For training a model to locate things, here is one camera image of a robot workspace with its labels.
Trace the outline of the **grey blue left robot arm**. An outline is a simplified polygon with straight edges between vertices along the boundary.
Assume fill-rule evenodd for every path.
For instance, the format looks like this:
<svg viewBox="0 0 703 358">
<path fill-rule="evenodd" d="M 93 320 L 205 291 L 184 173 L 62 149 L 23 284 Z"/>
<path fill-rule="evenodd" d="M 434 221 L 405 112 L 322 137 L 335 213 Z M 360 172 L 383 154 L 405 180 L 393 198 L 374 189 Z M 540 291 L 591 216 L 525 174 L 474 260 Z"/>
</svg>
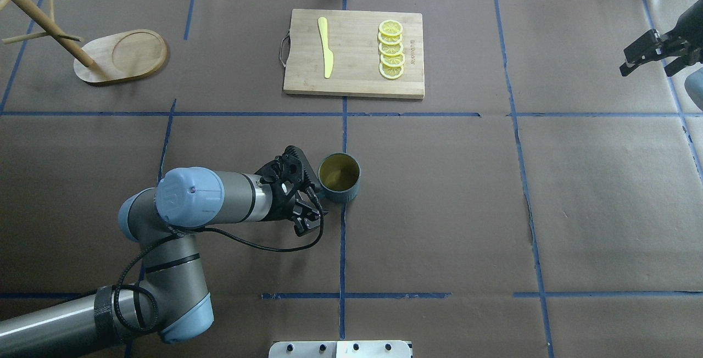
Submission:
<svg viewBox="0 0 703 358">
<path fill-rule="evenodd" d="M 319 178 L 306 167 L 269 163 L 253 175 L 176 168 L 128 199 L 118 220 L 140 245 L 115 284 L 2 321 L 3 357 L 73 357 L 158 333 L 172 344 L 213 324 L 196 233 L 217 225 L 290 220 L 297 235 L 323 231 Z"/>
</svg>

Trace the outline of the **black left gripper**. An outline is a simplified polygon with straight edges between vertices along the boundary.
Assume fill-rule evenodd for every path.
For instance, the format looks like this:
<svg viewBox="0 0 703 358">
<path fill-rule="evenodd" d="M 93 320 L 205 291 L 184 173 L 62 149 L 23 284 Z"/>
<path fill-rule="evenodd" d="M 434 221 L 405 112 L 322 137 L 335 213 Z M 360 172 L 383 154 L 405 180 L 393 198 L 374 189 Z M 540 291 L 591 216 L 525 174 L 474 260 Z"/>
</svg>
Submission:
<svg viewBox="0 0 703 358">
<path fill-rule="evenodd" d="M 271 188 L 272 194 L 267 221 L 290 220 L 296 236 L 305 236 L 314 230 L 322 229 L 324 218 L 329 211 L 321 205 L 314 184 L 307 185 L 304 190 L 313 207 L 297 202 L 300 199 L 298 192 L 304 188 L 301 178 L 267 175 L 266 184 Z"/>
</svg>

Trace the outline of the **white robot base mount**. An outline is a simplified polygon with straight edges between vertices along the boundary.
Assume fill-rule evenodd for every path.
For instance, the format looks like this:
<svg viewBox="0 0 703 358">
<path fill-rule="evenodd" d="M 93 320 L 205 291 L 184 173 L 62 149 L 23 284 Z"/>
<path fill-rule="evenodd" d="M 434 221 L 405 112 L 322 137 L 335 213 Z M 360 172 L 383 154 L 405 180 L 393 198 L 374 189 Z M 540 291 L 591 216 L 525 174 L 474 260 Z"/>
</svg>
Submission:
<svg viewBox="0 0 703 358">
<path fill-rule="evenodd" d="M 269 357 L 414 357 L 411 342 L 403 340 L 281 341 L 271 345 Z"/>
</svg>

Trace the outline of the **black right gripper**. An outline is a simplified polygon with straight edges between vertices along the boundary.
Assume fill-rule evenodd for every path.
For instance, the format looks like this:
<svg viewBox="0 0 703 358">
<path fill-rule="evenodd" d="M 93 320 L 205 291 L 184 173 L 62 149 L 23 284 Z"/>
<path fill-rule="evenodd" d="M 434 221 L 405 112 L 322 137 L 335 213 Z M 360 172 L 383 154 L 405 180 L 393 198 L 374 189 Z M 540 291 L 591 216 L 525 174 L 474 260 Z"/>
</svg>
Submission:
<svg viewBox="0 0 703 358">
<path fill-rule="evenodd" d="M 627 77 L 643 64 L 674 57 L 674 61 L 665 67 L 666 76 L 673 77 L 683 68 L 701 63 L 701 47 L 702 0 L 698 0 L 678 18 L 668 33 L 650 29 L 628 45 L 623 50 L 625 62 L 620 66 L 620 73 Z"/>
</svg>

